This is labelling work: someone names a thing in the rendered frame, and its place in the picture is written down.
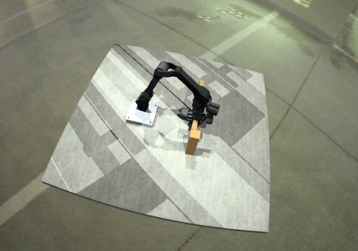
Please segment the tan wooden board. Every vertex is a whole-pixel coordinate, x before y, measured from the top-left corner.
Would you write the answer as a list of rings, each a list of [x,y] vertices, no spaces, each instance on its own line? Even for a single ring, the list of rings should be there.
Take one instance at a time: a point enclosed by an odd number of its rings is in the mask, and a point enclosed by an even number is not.
[[[203,80],[200,80],[200,81],[199,81],[199,85],[200,85],[200,86],[203,86],[203,83],[204,83]],[[191,129],[197,130],[197,123],[198,123],[198,119],[193,118],[192,125],[191,125]],[[191,130],[191,129],[190,129],[190,130]]]

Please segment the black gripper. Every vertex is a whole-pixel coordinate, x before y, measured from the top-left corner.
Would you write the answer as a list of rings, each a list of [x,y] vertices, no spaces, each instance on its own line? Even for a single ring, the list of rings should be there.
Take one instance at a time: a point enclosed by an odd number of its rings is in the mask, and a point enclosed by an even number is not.
[[[188,110],[189,110],[188,108],[183,107],[181,109],[180,117],[184,118],[184,119],[187,118],[187,120],[189,120],[191,124],[192,124],[193,118],[199,119],[197,125],[204,124],[205,119],[206,119],[207,124],[212,124],[213,115],[211,115],[210,113],[207,113],[207,116],[206,116],[206,114],[204,114],[204,111],[199,112],[199,111],[195,110],[195,108],[194,108],[193,112],[188,112]]]

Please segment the tan wooden block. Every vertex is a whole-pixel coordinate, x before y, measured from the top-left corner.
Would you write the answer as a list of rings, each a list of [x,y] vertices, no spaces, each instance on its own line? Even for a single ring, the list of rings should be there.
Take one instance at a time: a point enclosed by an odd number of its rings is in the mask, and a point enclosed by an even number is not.
[[[200,139],[200,132],[201,131],[191,129],[185,154],[194,155]]]

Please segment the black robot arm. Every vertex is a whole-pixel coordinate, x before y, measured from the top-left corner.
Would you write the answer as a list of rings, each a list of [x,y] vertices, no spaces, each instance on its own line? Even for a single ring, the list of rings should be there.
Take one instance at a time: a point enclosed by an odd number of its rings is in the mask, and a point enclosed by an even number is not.
[[[169,68],[173,70],[168,71]],[[153,90],[158,84],[159,80],[163,77],[177,77],[186,87],[188,87],[193,92],[194,98],[192,100],[192,106],[195,108],[195,110],[202,112],[206,108],[206,112],[217,116],[220,105],[211,102],[212,98],[210,96],[209,90],[196,83],[194,79],[192,79],[190,75],[188,75],[183,70],[181,66],[164,61],[161,61],[160,64],[155,68],[154,77],[152,78],[150,84],[138,96],[136,100],[137,110],[146,112],[149,107],[149,102],[155,93]]]

